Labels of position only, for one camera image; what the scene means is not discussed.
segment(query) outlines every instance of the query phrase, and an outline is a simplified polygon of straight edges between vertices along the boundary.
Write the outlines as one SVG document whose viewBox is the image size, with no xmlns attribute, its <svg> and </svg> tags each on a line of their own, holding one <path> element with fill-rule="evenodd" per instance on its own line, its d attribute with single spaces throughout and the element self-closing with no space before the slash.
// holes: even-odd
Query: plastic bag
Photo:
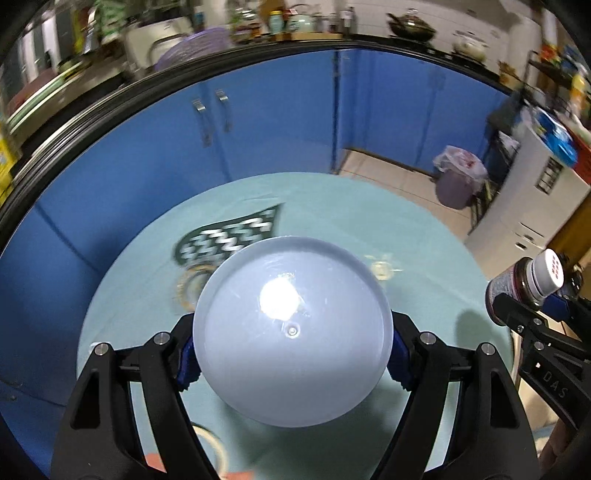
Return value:
<svg viewBox="0 0 591 480">
<path fill-rule="evenodd" d="M 467 183 L 472 185 L 474 193 L 478 193 L 484 181 L 488 178 L 488 172 L 480 161 L 480 158 L 462 148 L 445 147 L 443 153 L 433 159 L 440 171 L 454 170 L 466 178 Z"/>
</svg>

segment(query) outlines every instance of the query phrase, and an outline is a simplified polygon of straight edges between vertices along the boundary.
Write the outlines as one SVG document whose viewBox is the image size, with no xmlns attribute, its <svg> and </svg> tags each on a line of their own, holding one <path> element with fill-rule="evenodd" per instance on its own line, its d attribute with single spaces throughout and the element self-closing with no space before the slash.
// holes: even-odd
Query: purple basket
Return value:
<svg viewBox="0 0 591 480">
<path fill-rule="evenodd" d="M 224 27 L 208 28 L 191 35 L 170 48 L 156 62 L 154 70 L 164 70 L 173 65 L 203 57 L 230 47 L 230 34 Z"/>
</svg>

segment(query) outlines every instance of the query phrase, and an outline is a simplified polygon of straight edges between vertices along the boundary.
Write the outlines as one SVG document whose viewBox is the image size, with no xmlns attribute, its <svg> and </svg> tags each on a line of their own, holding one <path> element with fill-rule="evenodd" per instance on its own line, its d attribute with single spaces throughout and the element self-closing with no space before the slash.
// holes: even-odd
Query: metal screw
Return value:
<svg viewBox="0 0 591 480">
<path fill-rule="evenodd" d="M 494 355 L 496 352 L 495 346 L 490 343 L 483 343 L 480 347 L 485 355 Z"/>
<path fill-rule="evenodd" d="M 437 337 L 431 332 L 423 332 L 419 338 L 425 345 L 432 345 L 437 341 Z"/>
<path fill-rule="evenodd" d="M 154 343 L 156 345 L 164 345 L 170 340 L 170 334 L 168 332 L 160 332 L 154 335 Z"/>
<path fill-rule="evenodd" d="M 98 356 L 104 355 L 108 351 L 109 351 L 109 344 L 108 343 L 99 343 L 97 346 L 95 346 L 95 353 Z"/>
</svg>

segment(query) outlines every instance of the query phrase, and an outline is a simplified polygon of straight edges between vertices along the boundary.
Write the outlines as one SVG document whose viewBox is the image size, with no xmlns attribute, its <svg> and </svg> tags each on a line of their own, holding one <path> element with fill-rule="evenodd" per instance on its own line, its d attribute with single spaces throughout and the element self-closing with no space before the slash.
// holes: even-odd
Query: cooking pot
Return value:
<svg viewBox="0 0 591 480">
<path fill-rule="evenodd" d="M 460 32 L 456 30 L 454 35 L 457 37 L 457 40 L 453 43 L 454 51 L 481 63 L 486 60 L 486 49 L 488 45 L 484 40 L 481 40 L 472 32 Z"/>
<path fill-rule="evenodd" d="M 408 38 L 409 40 L 430 41 L 435 36 L 435 33 L 437 33 L 437 30 L 417 14 L 418 10 L 416 8 L 409 8 L 401 17 L 387 14 L 391 19 L 388 25 L 392 33 L 398 37 Z"/>
<path fill-rule="evenodd" d="M 314 31 L 314 21 L 310 15 L 311 6 L 308 4 L 293 5 L 290 10 L 295 11 L 295 15 L 289 17 L 287 21 L 287 31 L 290 33 L 310 33 Z"/>
</svg>

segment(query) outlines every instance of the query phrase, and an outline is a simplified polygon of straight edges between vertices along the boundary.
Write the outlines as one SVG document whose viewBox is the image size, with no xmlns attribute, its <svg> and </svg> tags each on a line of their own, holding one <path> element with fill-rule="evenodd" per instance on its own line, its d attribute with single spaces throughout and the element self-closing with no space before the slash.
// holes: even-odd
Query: cabinet handle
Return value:
<svg viewBox="0 0 591 480">
<path fill-rule="evenodd" d="M 224 111 L 226 112 L 226 124 L 223 127 L 223 130 L 228 133 L 232 130 L 232 114 L 230 112 L 230 99 L 226 95 L 223 90 L 216 90 L 217 99 L 222 104 Z"/>
<path fill-rule="evenodd" d="M 205 105 L 200 99 L 193 100 L 193 107 L 201 118 L 201 128 L 203 130 L 203 146 L 209 147 L 212 144 L 212 134 L 209 131 L 209 121 L 207 119 L 207 113 L 205 111 Z"/>
</svg>

